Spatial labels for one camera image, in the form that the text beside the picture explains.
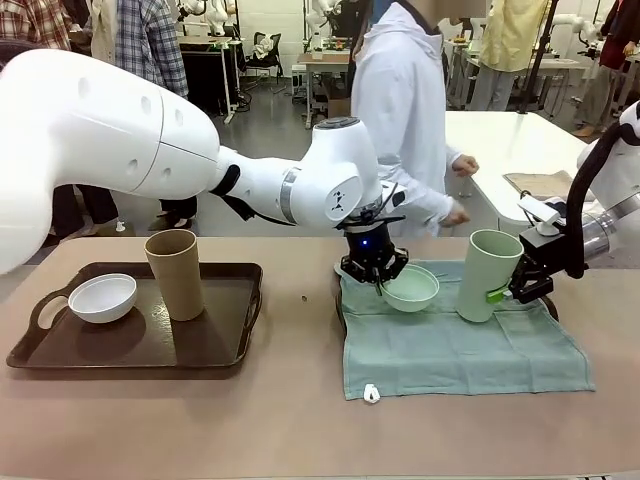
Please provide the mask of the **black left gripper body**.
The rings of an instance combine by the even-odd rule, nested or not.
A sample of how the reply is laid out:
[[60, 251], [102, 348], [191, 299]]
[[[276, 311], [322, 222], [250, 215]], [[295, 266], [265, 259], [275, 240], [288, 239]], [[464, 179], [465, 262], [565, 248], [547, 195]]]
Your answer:
[[395, 246], [384, 222], [347, 226], [345, 238], [349, 247], [349, 260], [363, 268], [386, 267], [394, 256]]

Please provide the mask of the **person's right hand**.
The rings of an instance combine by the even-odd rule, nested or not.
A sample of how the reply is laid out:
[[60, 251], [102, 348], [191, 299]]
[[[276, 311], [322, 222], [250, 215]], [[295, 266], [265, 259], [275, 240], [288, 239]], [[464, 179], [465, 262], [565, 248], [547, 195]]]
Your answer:
[[456, 204], [451, 208], [447, 217], [440, 222], [440, 225], [446, 228], [452, 228], [457, 225], [465, 224], [469, 221], [470, 216], [465, 208]]

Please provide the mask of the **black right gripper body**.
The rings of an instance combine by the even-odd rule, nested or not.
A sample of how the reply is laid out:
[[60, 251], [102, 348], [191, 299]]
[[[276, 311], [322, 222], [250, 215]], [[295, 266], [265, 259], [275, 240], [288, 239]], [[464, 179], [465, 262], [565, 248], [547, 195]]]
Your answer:
[[519, 240], [524, 247], [522, 260], [526, 271], [552, 275], [565, 269], [567, 236], [564, 233], [543, 236], [536, 228], [530, 228], [520, 233]]

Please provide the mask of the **person's left hand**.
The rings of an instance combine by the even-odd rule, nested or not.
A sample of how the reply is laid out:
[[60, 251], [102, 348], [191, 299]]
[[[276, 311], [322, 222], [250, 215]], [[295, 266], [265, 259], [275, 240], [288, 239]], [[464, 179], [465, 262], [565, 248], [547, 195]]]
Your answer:
[[470, 177], [479, 170], [479, 164], [473, 156], [461, 154], [452, 162], [451, 168], [458, 177]]

